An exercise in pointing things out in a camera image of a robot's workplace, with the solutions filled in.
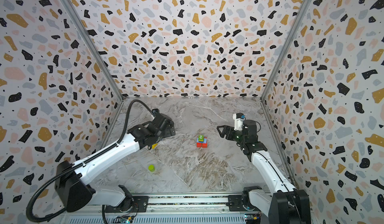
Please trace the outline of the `light blue rectangular block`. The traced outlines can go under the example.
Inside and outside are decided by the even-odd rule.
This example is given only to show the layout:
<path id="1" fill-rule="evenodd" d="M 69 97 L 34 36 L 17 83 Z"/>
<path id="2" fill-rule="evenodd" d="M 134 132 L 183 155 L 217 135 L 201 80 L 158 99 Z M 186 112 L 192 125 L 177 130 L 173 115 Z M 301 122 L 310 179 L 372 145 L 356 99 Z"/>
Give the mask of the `light blue rectangular block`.
<path id="1" fill-rule="evenodd" d="M 207 138 L 199 138 L 197 137 L 197 144 L 207 144 Z"/>

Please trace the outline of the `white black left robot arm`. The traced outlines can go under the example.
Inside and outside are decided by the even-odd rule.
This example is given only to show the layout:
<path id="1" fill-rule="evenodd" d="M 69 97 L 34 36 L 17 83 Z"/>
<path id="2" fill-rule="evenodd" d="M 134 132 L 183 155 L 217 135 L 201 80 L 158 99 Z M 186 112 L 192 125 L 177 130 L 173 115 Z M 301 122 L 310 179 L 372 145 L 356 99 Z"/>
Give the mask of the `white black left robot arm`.
<path id="1" fill-rule="evenodd" d="M 125 186 L 93 188 L 91 182 L 121 159 L 175 134 L 175 124 L 172 119 L 158 113 L 152 121 L 134 126 L 123 135 L 121 140 L 100 151 L 72 164 L 68 161 L 60 163 L 56 176 L 43 184 L 31 197 L 26 208 L 27 219 L 34 223 L 48 222 L 64 212 L 76 212 L 87 205 L 110 206 L 120 212 L 132 210 L 135 206 L 134 197 Z M 56 213 L 37 217 L 33 213 L 34 204 L 51 184 L 54 185 L 64 207 Z"/>

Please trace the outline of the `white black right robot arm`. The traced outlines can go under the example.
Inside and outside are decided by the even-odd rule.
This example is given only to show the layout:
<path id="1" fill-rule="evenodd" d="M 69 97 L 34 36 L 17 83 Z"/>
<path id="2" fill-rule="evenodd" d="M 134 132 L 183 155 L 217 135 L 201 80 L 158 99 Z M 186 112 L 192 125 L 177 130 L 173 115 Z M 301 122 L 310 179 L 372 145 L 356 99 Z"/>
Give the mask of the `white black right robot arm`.
<path id="1" fill-rule="evenodd" d="M 243 117 L 235 117 L 234 123 L 233 127 L 218 126 L 220 137 L 236 142 L 259 170 L 270 191 L 267 194 L 256 186 L 244 188 L 244 207 L 260 210 L 271 224 L 310 224 L 309 195 L 304 190 L 298 190 L 274 163 L 267 147 L 259 141 L 260 124 Z"/>

